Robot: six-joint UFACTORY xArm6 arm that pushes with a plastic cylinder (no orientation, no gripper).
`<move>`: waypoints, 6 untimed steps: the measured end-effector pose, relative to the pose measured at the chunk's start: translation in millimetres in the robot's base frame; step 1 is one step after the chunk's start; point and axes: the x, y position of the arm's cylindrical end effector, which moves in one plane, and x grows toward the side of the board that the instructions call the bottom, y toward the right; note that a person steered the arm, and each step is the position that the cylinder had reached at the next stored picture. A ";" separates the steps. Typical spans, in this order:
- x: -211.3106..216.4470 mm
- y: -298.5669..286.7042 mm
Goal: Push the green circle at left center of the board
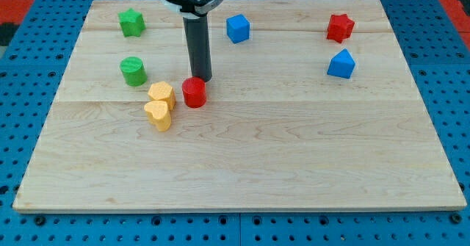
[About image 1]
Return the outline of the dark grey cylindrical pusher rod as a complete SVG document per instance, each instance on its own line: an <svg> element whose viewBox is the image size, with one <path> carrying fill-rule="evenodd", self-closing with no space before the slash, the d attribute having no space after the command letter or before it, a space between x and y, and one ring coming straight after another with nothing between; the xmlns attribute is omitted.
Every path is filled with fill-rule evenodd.
<svg viewBox="0 0 470 246"><path fill-rule="evenodd" d="M204 82L212 79L212 61L207 17L183 18L191 74Z"/></svg>

